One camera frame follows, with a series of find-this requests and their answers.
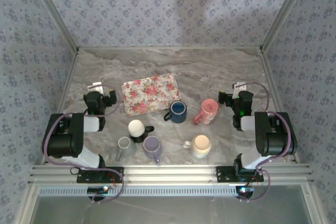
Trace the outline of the pink mug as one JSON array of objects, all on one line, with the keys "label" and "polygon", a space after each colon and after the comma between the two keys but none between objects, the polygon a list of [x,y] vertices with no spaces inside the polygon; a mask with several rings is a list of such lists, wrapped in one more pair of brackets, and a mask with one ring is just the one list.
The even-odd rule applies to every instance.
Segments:
[{"label": "pink mug", "polygon": [[194,124],[203,123],[208,125],[218,112],[218,103],[213,99],[206,99],[201,103],[199,113],[193,118]]}]

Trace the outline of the black and white mug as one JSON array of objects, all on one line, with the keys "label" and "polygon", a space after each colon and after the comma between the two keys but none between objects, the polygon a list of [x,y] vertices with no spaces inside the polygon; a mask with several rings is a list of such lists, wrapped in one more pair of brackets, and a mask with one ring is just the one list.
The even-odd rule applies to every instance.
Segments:
[{"label": "black and white mug", "polygon": [[145,126],[140,120],[132,120],[128,124],[129,136],[135,143],[142,143],[154,129],[153,126]]}]

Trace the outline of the dark blue mug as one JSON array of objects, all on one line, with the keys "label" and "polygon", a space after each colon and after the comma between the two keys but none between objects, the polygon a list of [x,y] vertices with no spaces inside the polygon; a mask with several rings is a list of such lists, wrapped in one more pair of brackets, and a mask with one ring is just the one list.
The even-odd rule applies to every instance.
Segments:
[{"label": "dark blue mug", "polygon": [[174,101],[170,107],[168,113],[163,117],[164,121],[172,121],[173,123],[183,123],[187,117],[187,106],[182,101]]}]

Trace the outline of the cream mug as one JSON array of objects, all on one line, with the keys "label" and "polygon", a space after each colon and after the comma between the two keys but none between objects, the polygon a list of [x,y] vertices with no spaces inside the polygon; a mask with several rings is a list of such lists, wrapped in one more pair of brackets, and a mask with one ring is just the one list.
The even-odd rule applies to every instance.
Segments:
[{"label": "cream mug", "polygon": [[183,147],[190,149],[195,158],[202,159],[209,154],[212,143],[207,136],[197,135],[191,141],[185,141]]}]

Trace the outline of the purple mug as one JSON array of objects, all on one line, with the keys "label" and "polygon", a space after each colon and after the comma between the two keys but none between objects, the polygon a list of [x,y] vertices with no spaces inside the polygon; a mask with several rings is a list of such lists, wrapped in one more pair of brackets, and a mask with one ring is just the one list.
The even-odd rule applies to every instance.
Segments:
[{"label": "purple mug", "polygon": [[143,141],[143,149],[145,155],[154,160],[157,164],[160,164],[160,158],[163,153],[163,147],[161,141],[155,136],[148,136]]}]

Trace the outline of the grey mug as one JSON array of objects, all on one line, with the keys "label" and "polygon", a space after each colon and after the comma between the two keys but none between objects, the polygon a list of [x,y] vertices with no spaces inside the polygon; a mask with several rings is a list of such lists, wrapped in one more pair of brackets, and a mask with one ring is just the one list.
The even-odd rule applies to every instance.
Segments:
[{"label": "grey mug", "polygon": [[124,136],[118,140],[118,151],[116,154],[116,162],[119,162],[121,158],[130,157],[136,152],[136,144],[130,138]]}]

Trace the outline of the aluminium side rail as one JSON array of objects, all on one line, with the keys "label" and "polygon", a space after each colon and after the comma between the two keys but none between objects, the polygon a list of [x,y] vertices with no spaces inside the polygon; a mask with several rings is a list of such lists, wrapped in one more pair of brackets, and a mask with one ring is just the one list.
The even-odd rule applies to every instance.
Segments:
[{"label": "aluminium side rail", "polygon": [[[67,96],[68,96],[68,92],[69,92],[69,89],[70,89],[70,86],[71,86],[73,75],[74,75],[74,72],[75,72],[75,69],[76,69],[77,61],[78,61],[78,51],[76,51],[74,56],[73,56],[73,60],[72,60],[71,65],[70,65],[70,69],[69,69],[67,77],[65,79],[65,83],[63,84],[63,86],[61,86],[62,93],[61,93],[61,96],[60,96],[60,100],[57,103],[56,111],[53,111],[53,113],[55,113],[55,112],[56,113],[62,113],[65,109],[65,104],[66,104],[66,101],[67,101]],[[43,153],[41,151],[41,144],[42,144],[42,141],[43,141],[43,137],[45,135],[45,131],[46,131],[46,128],[47,128],[47,125],[48,125],[49,118],[50,118],[50,115],[48,115],[46,117],[46,119],[42,121],[42,125],[39,127],[42,131],[42,135],[41,135],[41,137],[37,138],[38,139],[38,152],[37,152],[37,158],[34,161],[33,165],[41,165],[41,164],[44,164],[44,162],[45,162],[44,161],[45,158],[43,157]]]},{"label": "aluminium side rail", "polygon": [[[267,79],[268,90],[269,90],[269,94],[271,97],[272,105],[269,106],[269,109],[274,112],[284,112],[285,111],[283,108],[284,106],[282,104],[279,92],[277,90],[276,82],[273,77],[269,61],[261,49],[259,50],[259,57],[260,57],[262,68],[265,73],[265,77]],[[295,153],[295,154],[284,156],[282,158],[277,158],[274,160],[274,162],[277,162],[277,163],[283,162],[286,164],[298,164],[300,163],[300,159],[297,153]]]}]

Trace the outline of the aluminium rear rail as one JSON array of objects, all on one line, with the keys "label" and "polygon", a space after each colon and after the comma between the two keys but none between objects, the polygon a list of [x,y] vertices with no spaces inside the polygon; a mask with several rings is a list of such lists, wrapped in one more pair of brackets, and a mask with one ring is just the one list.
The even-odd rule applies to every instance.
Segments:
[{"label": "aluminium rear rail", "polygon": [[78,50],[157,50],[157,49],[239,49],[260,50],[260,46],[126,46],[126,47],[78,47]]}]

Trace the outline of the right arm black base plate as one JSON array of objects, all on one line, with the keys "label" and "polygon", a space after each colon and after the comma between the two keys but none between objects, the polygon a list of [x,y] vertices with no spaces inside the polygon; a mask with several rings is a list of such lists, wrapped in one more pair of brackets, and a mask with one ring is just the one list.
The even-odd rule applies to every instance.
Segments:
[{"label": "right arm black base plate", "polygon": [[233,166],[217,166],[216,177],[218,183],[248,183],[264,182],[263,175],[253,169],[239,169]]}]

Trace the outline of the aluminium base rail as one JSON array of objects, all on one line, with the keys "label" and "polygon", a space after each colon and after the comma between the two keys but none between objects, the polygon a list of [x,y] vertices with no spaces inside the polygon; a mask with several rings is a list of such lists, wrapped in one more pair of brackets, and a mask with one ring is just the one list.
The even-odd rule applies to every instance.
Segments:
[{"label": "aluminium base rail", "polygon": [[[308,164],[268,163],[262,167],[273,185],[312,184],[314,179]],[[66,166],[36,165],[28,182],[37,185],[74,185],[77,178]],[[215,185],[216,169],[211,165],[127,165],[124,168],[126,185]]]}]

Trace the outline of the aluminium corner post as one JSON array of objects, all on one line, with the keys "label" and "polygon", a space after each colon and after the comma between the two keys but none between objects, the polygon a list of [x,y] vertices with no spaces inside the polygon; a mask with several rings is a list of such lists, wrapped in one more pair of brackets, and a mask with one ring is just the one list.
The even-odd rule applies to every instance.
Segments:
[{"label": "aluminium corner post", "polygon": [[268,30],[265,36],[264,41],[262,42],[260,46],[260,50],[262,54],[265,54],[269,50],[270,46],[276,39],[282,25],[286,21],[286,18],[290,14],[290,11],[293,8],[296,1],[297,0],[284,0],[284,2],[282,3],[275,17],[274,22],[272,23],[270,29]]},{"label": "aluminium corner post", "polygon": [[60,12],[57,10],[57,7],[53,3],[53,0],[41,0],[45,8],[47,9],[51,19],[53,20],[54,24],[56,25],[57,29],[61,33],[65,43],[67,46],[73,51],[77,52],[78,47],[72,38],[69,29],[67,28],[65,22],[63,21]]}]

